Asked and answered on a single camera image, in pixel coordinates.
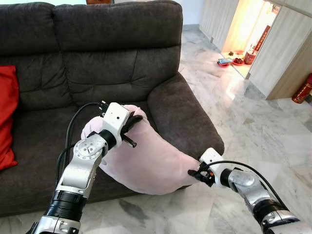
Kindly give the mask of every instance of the marble floor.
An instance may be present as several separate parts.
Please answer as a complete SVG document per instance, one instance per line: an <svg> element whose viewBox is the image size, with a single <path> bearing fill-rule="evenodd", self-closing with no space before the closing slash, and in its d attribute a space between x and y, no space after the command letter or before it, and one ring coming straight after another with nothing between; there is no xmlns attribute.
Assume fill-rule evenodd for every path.
<svg viewBox="0 0 312 234"><path fill-rule="evenodd" d="M225 143L224 157L248 163L285 204L312 225L312 119L308 103L266 101L196 28L185 28L179 71ZM0 218L1 234L23 234L42 212ZM198 183L162 196L136 195L88 204L82 234L260 234L244 201Z"/></svg>

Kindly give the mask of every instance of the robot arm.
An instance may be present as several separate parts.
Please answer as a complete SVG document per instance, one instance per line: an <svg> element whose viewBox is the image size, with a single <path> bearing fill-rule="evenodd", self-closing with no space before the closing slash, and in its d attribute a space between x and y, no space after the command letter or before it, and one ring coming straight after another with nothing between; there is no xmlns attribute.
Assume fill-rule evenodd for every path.
<svg viewBox="0 0 312 234"><path fill-rule="evenodd" d="M102 158L123 140L136 146L124 133L142 118L131 117L127 109L114 102L109 106L104 102L102 107L106 113L101 131L75 144L73 158L58 182L49 208L27 234L78 234L82 210Z"/></svg>
<svg viewBox="0 0 312 234"><path fill-rule="evenodd" d="M199 170L189 174L210 187L215 183L239 193L264 234L312 234L310 226L281 204L255 173L239 168L230 170L225 163L216 163L219 161L223 161L223 157L209 148L200 158Z"/></svg>

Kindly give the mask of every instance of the red cushion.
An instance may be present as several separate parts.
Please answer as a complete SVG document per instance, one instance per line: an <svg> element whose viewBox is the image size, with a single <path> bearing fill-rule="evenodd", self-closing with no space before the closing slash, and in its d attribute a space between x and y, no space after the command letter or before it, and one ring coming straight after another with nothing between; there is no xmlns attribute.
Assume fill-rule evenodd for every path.
<svg viewBox="0 0 312 234"><path fill-rule="evenodd" d="M15 66L0 66L0 171L17 165L10 148L12 114L19 101L19 85Z"/></svg>

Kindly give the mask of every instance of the red container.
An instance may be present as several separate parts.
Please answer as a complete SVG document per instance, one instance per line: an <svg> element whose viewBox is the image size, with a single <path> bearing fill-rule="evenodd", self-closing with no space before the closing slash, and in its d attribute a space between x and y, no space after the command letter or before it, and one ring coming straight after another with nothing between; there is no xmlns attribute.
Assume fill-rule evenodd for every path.
<svg viewBox="0 0 312 234"><path fill-rule="evenodd" d="M296 103L304 102L304 100L309 96L311 90L312 90L312 73L309 75L304 85L302 85L301 88L292 97L292 100Z"/></svg>
<svg viewBox="0 0 312 234"><path fill-rule="evenodd" d="M256 50L250 50L246 52L244 63L251 65L254 62L254 58L256 57L257 53L258 52Z"/></svg>

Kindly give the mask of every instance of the sofa backrest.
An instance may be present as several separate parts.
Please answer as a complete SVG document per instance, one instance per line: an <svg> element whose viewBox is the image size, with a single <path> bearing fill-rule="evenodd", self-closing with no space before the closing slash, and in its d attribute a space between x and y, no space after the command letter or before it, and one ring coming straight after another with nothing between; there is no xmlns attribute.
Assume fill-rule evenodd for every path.
<svg viewBox="0 0 312 234"><path fill-rule="evenodd" d="M143 101L177 73L181 29L168 0L0 5L0 65L17 66L27 110Z"/></svg>

